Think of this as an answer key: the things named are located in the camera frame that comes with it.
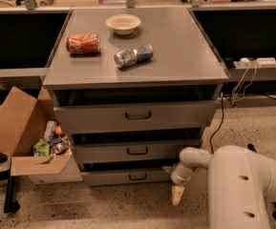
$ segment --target white power strip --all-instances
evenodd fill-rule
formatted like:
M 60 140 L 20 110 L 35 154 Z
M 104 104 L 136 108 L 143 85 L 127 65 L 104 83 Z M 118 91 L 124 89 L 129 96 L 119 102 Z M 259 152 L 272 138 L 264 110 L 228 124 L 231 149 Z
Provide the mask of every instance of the white power strip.
M 276 61 L 274 57 L 260 57 L 256 60 L 256 63 L 261 68 L 274 68 L 276 67 Z

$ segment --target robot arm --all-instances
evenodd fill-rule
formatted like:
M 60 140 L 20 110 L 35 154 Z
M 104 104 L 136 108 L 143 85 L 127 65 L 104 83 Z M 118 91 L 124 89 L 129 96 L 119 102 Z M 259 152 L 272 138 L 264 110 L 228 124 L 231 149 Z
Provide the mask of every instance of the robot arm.
M 269 229 L 264 197 L 276 201 L 276 160 L 238 146 L 224 146 L 214 155 L 186 148 L 172 169 L 173 203 L 198 168 L 208 169 L 211 229 Z

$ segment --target red soda can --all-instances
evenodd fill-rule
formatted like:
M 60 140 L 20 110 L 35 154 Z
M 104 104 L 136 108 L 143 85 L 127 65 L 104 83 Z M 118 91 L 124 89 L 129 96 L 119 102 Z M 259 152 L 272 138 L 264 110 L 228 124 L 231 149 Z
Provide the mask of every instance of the red soda can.
M 74 34 L 65 40 L 68 52 L 74 54 L 100 52 L 99 37 L 97 34 Z

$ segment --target desk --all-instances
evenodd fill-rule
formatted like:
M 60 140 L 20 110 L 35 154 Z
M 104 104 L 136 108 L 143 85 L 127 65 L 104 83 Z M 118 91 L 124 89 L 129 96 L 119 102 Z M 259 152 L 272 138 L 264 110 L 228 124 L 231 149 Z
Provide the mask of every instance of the desk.
M 105 21 L 117 13 L 138 16 L 140 27 L 115 35 Z M 65 38 L 83 32 L 99 35 L 100 54 L 69 55 Z M 116 68 L 116 52 L 145 43 L 154 47 L 151 61 Z M 201 145 L 227 78 L 187 9 L 76 9 L 43 86 L 93 186 L 167 179 L 161 166 L 184 145 Z

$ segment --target terrazzo floor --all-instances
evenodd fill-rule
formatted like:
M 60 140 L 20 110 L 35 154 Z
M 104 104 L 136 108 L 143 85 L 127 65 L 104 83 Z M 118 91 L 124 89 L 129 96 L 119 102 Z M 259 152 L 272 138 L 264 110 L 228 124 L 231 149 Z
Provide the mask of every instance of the terrazzo floor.
M 276 159 L 276 100 L 247 97 L 237 108 L 226 100 L 223 106 L 224 121 L 212 140 L 214 149 L 252 143 L 259 153 Z M 203 134 L 203 149 L 210 151 L 209 139 L 221 120 L 218 108 Z M 206 176 L 206 170 L 193 175 L 176 207 L 168 182 L 89 188 L 80 181 L 34 185 L 28 177 L 19 177 L 16 199 L 21 208 L 14 214 L 4 214 L 7 182 L 1 181 L 0 228 L 209 228 Z M 272 209 L 267 203 L 271 228 L 276 228 Z

